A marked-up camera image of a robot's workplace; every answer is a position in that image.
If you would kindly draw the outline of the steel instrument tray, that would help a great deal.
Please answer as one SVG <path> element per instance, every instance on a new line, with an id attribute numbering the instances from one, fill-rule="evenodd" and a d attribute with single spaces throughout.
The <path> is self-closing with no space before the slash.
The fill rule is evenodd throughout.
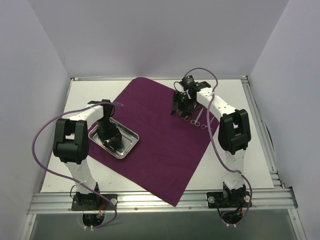
<path id="1" fill-rule="evenodd" d="M 117 120 L 110 118 L 110 121 L 112 123 L 115 123 L 117 128 L 119 129 L 121 135 L 122 135 L 122 144 L 123 148 L 130 148 L 130 150 L 127 152 L 127 154 L 120 154 L 120 149 L 113 149 L 112 147 L 104 147 L 102 142 L 100 141 L 98 134 L 97 134 L 97 129 L 98 126 L 95 125 L 89 132 L 88 132 L 88 138 L 92 140 L 97 146 L 99 146 L 101 149 L 103 149 L 105 152 L 108 152 L 112 156 L 114 156 L 116 159 L 124 159 L 128 153 L 133 149 L 133 147 L 137 144 L 139 141 L 139 135 L 135 132 L 133 132 L 131 129 L 127 128 Z"/>

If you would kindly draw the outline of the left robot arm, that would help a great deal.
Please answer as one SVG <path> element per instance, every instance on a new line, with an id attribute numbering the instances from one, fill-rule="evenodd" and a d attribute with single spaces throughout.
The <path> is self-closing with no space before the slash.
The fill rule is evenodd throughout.
<path id="1" fill-rule="evenodd" d="M 88 209 L 95 210 L 100 206 L 101 197 L 97 194 L 98 183 L 92 177 L 88 166 L 89 154 L 88 129 L 97 124 L 97 134 L 104 147 L 119 148 L 122 135 L 115 123 L 110 121 L 115 106 L 110 100 L 88 102 L 88 109 L 69 118 L 59 118 L 55 123 L 53 154 L 69 169 L 71 176 L 79 180 L 75 183 L 76 198 Z"/>

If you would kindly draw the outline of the purple cloth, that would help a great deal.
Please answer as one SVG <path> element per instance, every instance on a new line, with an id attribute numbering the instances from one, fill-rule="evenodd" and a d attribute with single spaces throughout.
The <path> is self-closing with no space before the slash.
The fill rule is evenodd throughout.
<path id="1" fill-rule="evenodd" d="M 126 177 L 172 206 L 180 201 L 209 143 L 206 129 L 172 115 L 174 91 L 138 77 L 118 95 L 114 118 L 138 134 L 139 140 L 123 159 L 89 141 L 93 159 Z"/>

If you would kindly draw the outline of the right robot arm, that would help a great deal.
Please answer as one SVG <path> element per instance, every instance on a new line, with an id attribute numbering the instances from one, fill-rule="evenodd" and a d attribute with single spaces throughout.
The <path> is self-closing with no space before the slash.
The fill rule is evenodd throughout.
<path id="1" fill-rule="evenodd" d="M 225 152 L 225 160 L 218 155 L 220 164 L 227 171 L 224 181 L 222 200 L 227 206 L 240 201 L 240 194 L 246 193 L 244 178 L 244 157 L 251 141 L 251 128 L 248 112 L 237 109 L 215 95 L 214 88 L 206 81 L 195 82 L 191 75 L 178 83 L 183 91 L 175 90 L 172 97 L 171 114 L 188 117 L 195 111 L 195 105 L 207 108 L 207 127 L 210 128 L 210 115 L 219 123 L 218 143 Z"/>

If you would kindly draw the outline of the steel forceps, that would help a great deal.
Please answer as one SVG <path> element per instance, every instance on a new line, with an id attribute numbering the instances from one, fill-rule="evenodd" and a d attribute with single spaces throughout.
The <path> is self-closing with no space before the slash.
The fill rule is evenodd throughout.
<path id="1" fill-rule="evenodd" d="M 181 119 L 184 120 L 185 122 L 189 122 L 191 120 L 190 115 L 182 116 Z"/>
<path id="2" fill-rule="evenodd" d="M 211 128 L 211 124 L 213 122 L 213 120 L 215 119 L 215 117 L 212 117 L 209 121 L 209 124 L 205 125 L 205 124 L 202 124 L 201 125 L 201 129 L 202 130 L 205 130 L 205 129 L 209 129 L 210 131 L 212 131 L 212 128 Z"/>

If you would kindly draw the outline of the steel surgical scissors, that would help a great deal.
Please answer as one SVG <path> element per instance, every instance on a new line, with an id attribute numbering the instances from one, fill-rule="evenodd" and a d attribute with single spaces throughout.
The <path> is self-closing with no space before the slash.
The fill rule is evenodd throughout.
<path id="1" fill-rule="evenodd" d="M 199 126 L 200 126 L 199 119 L 200 119 L 200 117 L 201 117 L 201 115 L 202 115 L 203 110 L 204 110 L 204 107 L 201 108 L 201 110 L 199 111 L 197 117 L 196 117 L 195 119 L 193 119 L 193 120 L 190 121 L 190 123 L 191 123 L 192 125 L 194 125 L 194 126 L 196 126 L 196 127 L 199 127 Z"/>

